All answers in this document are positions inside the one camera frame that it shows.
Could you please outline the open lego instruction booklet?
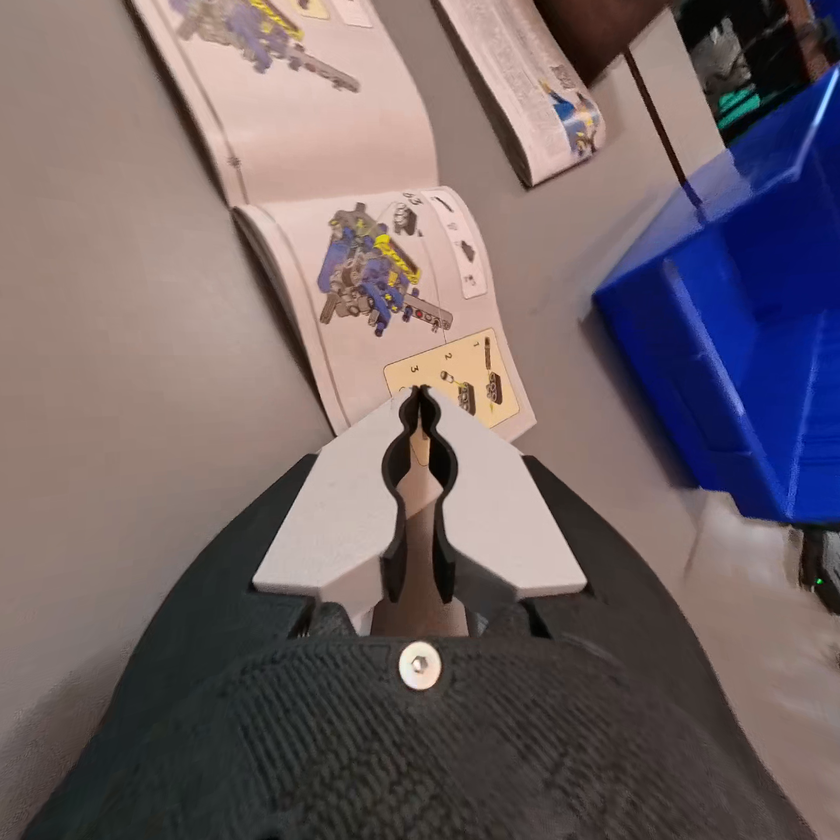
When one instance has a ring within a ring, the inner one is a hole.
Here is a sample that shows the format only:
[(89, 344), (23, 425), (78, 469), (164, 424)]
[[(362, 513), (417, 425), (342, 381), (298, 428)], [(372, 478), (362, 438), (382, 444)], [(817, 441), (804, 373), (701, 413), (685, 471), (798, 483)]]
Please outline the open lego instruction booklet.
[(487, 247), (465, 201), (438, 181), (424, 102), (372, 4), (131, 6), (333, 431), (423, 384), (507, 440), (532, 428)]

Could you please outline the closed lego booklet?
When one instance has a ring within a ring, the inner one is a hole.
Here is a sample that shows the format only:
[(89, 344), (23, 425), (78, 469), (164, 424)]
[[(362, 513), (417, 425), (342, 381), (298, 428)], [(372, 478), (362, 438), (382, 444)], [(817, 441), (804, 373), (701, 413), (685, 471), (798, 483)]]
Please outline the closed lego booklet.
[(436, 10), (520, 181), (588, 161), (606, 123), (531, 1), (441, 1)]

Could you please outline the lego set box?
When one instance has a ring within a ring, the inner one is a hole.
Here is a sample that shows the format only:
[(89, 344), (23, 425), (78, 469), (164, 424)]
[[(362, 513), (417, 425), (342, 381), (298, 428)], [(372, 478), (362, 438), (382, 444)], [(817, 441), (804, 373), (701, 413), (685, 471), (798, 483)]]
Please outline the lego set box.
[(667, 7), (670, 1), (536, 1), (552, 37), (586, 86)]

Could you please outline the blue plastic storage bin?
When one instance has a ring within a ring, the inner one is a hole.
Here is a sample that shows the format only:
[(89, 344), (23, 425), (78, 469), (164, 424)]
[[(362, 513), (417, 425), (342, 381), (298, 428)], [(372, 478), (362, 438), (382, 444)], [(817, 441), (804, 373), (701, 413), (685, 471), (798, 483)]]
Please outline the blue plastic storage bin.
[(838, 523), (838, 68), (692, 173), (593, 301), (698, 487)]

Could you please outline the black electronic device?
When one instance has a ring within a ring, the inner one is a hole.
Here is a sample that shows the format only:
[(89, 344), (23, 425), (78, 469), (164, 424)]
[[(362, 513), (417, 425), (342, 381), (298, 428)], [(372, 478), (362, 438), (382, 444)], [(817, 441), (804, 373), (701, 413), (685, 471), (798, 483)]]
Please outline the black electronic device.
[(839, 531), (805, 526), (802, 537), (800, 586), (813, 593), (829, 613), (839, 616)]

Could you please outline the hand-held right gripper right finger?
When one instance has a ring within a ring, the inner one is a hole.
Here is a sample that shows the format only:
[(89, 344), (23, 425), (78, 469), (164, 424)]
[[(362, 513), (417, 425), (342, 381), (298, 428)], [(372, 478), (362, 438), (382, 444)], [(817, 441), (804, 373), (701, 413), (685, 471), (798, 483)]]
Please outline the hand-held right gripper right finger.
[(516, 446), (435, 387), (420, 389), (434, 502), (433, 573), (443, 603), (490, 620), (587, 579)]

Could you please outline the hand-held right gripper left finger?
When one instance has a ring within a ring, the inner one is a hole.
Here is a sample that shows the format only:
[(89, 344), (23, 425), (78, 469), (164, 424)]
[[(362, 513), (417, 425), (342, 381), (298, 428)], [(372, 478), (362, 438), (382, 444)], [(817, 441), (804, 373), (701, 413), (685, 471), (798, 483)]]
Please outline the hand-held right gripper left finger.
[(355, 631), (371, 631), (383, 600), (406, 578), (406, 505), (419, 390), (404, 388), (315, 455), (258, 567), (258, 592), (335, 603)]

